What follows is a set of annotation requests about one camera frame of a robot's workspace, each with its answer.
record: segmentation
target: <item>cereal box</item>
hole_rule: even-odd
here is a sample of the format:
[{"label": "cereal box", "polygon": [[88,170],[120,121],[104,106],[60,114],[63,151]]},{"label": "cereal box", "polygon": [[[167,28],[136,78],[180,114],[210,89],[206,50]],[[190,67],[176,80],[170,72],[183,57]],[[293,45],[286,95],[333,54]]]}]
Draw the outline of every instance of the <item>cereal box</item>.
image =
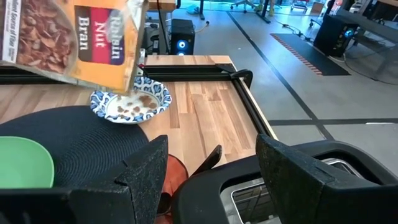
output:
[{"label": "cereal box", "polygon": [[1,63],[127,93],[146,9],[147,0],[0,0]]}]

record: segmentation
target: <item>woven placemat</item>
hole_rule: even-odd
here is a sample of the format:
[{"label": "woven placemat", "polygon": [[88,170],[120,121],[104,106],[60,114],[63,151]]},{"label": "woven placemat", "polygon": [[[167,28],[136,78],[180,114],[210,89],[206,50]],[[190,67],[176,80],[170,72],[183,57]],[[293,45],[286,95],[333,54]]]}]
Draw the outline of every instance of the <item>woven placemat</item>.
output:
[{"label": "woven placemat", "polygon": [[54,187],[76,187],[137,152],[148,139],[136,125],[97,117],[88,106],[67,106],[0,124],[0,136],[35,140],[51,154]]}]

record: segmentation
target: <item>black mat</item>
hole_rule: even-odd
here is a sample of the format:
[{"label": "black mat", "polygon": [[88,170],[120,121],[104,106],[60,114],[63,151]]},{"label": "black mat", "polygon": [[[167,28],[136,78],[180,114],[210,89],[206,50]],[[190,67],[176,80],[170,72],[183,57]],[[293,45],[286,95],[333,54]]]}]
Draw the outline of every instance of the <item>black mat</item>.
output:
[{"label": "black mat", "polygon": [[318,75],[350,75],[295,34],[271,34],[271,36]]},{"label": "black mat", "polygon": [[39,111],[0,125],[0,136],[35,140],[55,165],[54,187],[76,187],[119,164],[148,143],[138,125],[114,124],[88,106]]}]

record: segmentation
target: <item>gray floor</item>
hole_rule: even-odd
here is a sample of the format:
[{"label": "gray floor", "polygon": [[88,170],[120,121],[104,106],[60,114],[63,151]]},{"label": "gray floor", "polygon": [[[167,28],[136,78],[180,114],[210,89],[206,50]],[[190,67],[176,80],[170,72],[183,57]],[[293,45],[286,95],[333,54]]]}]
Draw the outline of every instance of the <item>gray floor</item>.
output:
[{"label": "gray floor", "polygon": [[[370,80],[346,68],[344,64],[341,66],[352,76],[318,76],[270,36],[271,33],[291,33],[277,21],[293,25],[307,35],[314,36],[317,26],[307,30],[310,17],[276,14],[271,18],[272,22],[266,24],[253,13],[232,12],[231,15],[243,32],[227,12],[205,11],[210,26],[197,33],[195,54],[229,55],[238,69],[253,71],[251,91],[266,118],[269,121],[276,120],[276,124],[279,121],[279,126],[273,128],[282,142],[292,145],[324,139],[312,121],[308,121],[311,117],[297,103],[293,97],[295,93],[320,122],[330,119],[398,118],[398,86]],[[191,19],[196,27],[205,24],[205,21],[182,9],[176,10],[172,17]],[[268,63],[245,38],[244,32],[264,54]],[[375,60],[357,60],[353,66],[360,70]],[[307,120],[307,124],[301,126],[283,123],[282,126],[281,120],[286,123],[289,123],[288,120]],[[360,147],[398,175],[398,124],[345,124],[350,122],[355,123],[356,120],[325,125],[325,129],[336,140]]]}]

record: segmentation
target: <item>blue and white bowl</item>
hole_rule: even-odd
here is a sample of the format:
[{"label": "blue and white bowl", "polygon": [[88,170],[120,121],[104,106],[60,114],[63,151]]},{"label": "blue and white bowl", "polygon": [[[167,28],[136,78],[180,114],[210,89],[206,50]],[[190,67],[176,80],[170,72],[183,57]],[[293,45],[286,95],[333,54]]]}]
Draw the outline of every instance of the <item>blue and white bowl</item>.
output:
[{"label": "blue and white bowl", "polygon": [[165,111],[172,97],[163,83],[147,77],[135,77],[134,92],[130,96],[94,91],[90,100],[91,110],[100,118],[114,123],[137,124]]}]

